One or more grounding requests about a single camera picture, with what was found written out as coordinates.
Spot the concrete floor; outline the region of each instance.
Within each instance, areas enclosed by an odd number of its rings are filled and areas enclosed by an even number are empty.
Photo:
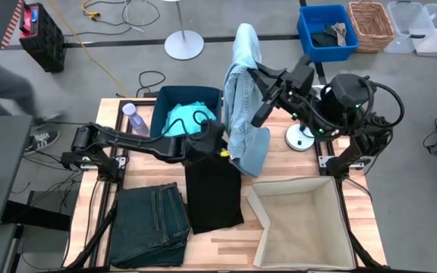
[[[164,39],[178,28],[173,3],[151,0],[161,13],[153,25],[145,27],[145,33],[131,31],[122,36],[83,36],[84,41],[112,41],[129,39]],[[315,4],[346,4],[347,1],[315,1]],[[67,33],[67,29],[43,2],[50,14]],[[76,31],[117,31],[97,26],[82,17],[80,3],[71,0],[55,0]],[[133,22],[148,20],[152,10],[134,0],[130,4]],[[186,0],[182,9],[186,27],[203,36],[233,36],[239,23],[252,23],[259,34],[296,34],[299,4],[295,0]],[[122,5],[97,5],[106,20],[117,22]],[[14,36],[12,43],[18,44]],[[303,54],[299,41],[261,42],[263,64],[275,68],[291,69]],[[157,70],[167,77],[165,85],[207,85],[222,88],[225,72],[231,60],[231,42],[207,43],[201,55],[190,61],[169,58],[162,45],[93,48],[90,52],[102,62],[129,90],[133,96],[138,88],[137,75],[146,70]],[[101,98],[115,97],[119,92],[115,83],[95,66],[82,49],[69,49],[65,71],[46,74],[23,51],[0,51],[0,64],[31,79],[35,86],[42,112],[50,115],[55,111],[67,112],[66,121],[94,121]],[[370,75],[401,96],[406,115],[395,128],[391,145],[379,156],[374,169],[368,175],[373,195],[374,210],[388,264],[393,268],[437,271],[437,156],[430,155],[422,146],[424,137],[432,132],[437,117],[437,58],[424,58],[415,54],[353,55],[348,61],[324,64],[327,80],[338,73]],[[376,107],[380,115],[393,120],[398,114],[393,99],[384,93],[376,95]],[[49,153],[59,154],[68,150],[74,127],[60,126],[61,139],[48,148]],[[50,185],[68,176],[23,161],[14,191],[23,189],[30,181],[31,190],[46,190]],[[27,192],[13,195],[15,200],[26,200]],[[49,200],[48,206],[58,209],[59,199]],[[26,248],[28,262],[40,268],[54,268],[61,263],[65,235],[52,237],[52,247],[42,249],[38,239],[31,239]],[[38,271],[20,263],[19,272]]]

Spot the folded jeans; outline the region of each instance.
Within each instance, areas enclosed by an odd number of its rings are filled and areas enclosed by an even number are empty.
[[[176,183],[121,190],[110,262],[117,268],[179,266],[189,232]]]

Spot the blue plastic crate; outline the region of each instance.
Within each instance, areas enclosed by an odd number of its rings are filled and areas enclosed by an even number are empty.
[[[345,23],[347,27],[347,45],[333,47],[315,47],[311,41],[311,33],[325,31],[325,26]],[[317,5],[300,8],[300,19],[297,22],[301,45],[305,54],[314,62],[345,61],[358,47],[358,39],[352,27],[347,11],[342,5]]]

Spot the denim shirt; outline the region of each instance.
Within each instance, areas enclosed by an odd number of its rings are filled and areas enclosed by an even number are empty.
[[[260,176],[271,138],[269,129],[250,124],[263,96],[247,68],[257,68],[256,62],[261,61],[256,31],[250,24],[241,24],[235,36],[232,65],[225,76],[225,126],[233,163],[251,177]]]

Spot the wooden table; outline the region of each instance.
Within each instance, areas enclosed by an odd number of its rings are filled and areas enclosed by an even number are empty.
[[[103,99],[97,114],[96,123],[115,127],[119,111],[119,101],[120,99]],[[151,123],[152,109],[152,106],[138,106],[138,113],[148,125]],[[263,168],[263,175],[257,179],[246,176],[242,177],[241,208],[244,215],[244,224],[196,236],[191,235],[187,244],[183,266],[171,268],[171,270],[258,269],[252,265],[252,262],[263,229],[246,200],[252,183],[319,175],[316,154],[313,148],[306,152],[295,152],[285,142],[285,132],[294,123],[286,111],[278,109],[274,109],[269,119],[264,123],[264,127],[270,129],[272,138]],[[122,122],[123,131],[126,124],[127,119],[124,119]],[[339,155],[348,146],[348,139],[338,139],[333,142],[333,145],[335,154]],[[186,200],[184,168],[182,165],[169,165],[156,160],[151,155],[139,152],[130,152],[129,156],[130,162],[127,165],[124,188],[154,186],[176,181],[178,182],[179,190],[184,195],[184,200]],[[351,177],[366,187],[366,180],[362,171],[351,171]],[[99,204],[102,198],[103,182],[97,182],[98,185],[93,198],[93,204],[90,204],[90,195],[95,183],[96,171],[87,171],[83,176],[77,199],[68,257],[65,261],[66,265],[73,262],[78,253],[83,249],[90,205],[88,239],[91,238],[95,230]],[[114,191],[115,188],[112,189],[108,206],[112,204]],[[385,264],[382,243],[369,197],[361,190],[346,183],[344,184],[344,196],[352,231],[372,257],[378,262]],[[104,263],[107,241],[108,231],[105,232],[101,239],[97,259],[98,266]]]

